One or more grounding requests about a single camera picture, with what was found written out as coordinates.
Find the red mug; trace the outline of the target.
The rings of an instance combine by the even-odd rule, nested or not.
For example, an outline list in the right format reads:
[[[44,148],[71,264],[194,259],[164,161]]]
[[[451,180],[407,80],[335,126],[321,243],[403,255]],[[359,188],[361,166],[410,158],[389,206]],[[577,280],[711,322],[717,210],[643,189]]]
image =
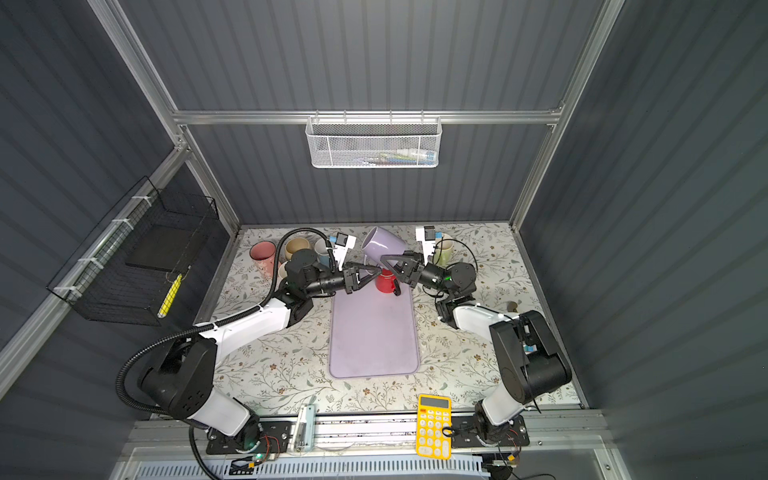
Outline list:
[[[388,270],[383,269],[380,275],[375,280],[376,288],[383,294],[393,294],[395,296],[401,295],[401,287],[396,275]]]

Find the lavender mug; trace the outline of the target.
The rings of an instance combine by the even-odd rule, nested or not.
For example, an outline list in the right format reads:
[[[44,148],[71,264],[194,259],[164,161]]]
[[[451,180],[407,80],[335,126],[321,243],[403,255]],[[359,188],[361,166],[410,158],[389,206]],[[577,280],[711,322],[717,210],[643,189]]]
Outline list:
[[[400,255],[406,250],[407,244],[393,232],[380,227],[374,227],[364,238],[362,251],[364,263],[380,265],[382,255]]]

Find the green mug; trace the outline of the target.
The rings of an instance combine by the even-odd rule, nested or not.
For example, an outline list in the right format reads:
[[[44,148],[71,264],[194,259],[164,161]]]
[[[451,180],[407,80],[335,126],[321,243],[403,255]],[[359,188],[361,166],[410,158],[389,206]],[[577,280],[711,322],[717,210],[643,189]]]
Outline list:
[[[448,234],[443,234],[435,242],[434,255],[432,261],[442,267],[447,268],[452,261],[455,242]]]

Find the blue mug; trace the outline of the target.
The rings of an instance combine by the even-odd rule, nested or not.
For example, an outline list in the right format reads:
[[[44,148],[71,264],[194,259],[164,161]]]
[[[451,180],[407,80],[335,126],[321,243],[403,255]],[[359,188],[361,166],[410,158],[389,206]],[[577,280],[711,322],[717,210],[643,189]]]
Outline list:
[[[320,238],[315,242],[314,250],[318,257],[318,261],[322,265],[329,267],[333,256],[333,243],[331,241],[326,242],[324,239]]]

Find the beige speckled mug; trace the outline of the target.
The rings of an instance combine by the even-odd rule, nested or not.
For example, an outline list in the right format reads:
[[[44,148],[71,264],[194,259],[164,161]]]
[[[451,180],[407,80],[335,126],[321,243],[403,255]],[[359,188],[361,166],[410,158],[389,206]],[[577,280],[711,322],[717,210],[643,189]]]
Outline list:
[[[295,253],[302,250],[312,250],[313,246],[307,238],[295,237],[290,239],[284,246],[284,255],[287,261],[290,261]]]

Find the pink ghost mug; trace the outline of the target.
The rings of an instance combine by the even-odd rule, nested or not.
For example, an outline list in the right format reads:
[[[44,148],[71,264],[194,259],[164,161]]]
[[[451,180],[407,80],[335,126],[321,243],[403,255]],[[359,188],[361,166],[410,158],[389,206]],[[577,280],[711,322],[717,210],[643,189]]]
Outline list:
[[[249,257],[257,271],[266,279],[271,280],[274,275],[277,246],[272,241],[260,241],[251,246]]]

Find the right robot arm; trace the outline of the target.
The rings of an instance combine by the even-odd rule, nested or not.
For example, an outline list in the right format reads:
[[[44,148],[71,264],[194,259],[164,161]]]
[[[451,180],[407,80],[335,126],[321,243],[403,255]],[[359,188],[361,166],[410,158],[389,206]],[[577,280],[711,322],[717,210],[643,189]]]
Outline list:
[[[426,263],[413,251],[385,254],[380,263],[400,284],[434,290],[443,323],[473,333],[493,347],[500,384],[476,404],[473,424],[461,434],[473,433],[484,444],[498,444],[526,405],[572,381],[572,367],[543,314],[530,310],[512,316],[477,303],[473,263],[441,267]]]

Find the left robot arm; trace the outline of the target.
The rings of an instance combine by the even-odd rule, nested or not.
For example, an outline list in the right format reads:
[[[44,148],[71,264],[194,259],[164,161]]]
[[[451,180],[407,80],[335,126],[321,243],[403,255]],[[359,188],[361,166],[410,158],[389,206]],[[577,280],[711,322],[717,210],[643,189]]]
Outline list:
[[[234,441],[241,454],[265,446],[259,416],[217,389],[216,369],[232,352],[298,323],[314,299],[339,291],[352,294],[382,273],[378,266],[346,261],[350,236],[337,233],[320,239],[329,256],[327,264],[314,250],[300,250],[288,260],[285,278],[273,278],[256,306],[165,336],[132,355],[116,376],[118,398],[132,409],[218,433]]]

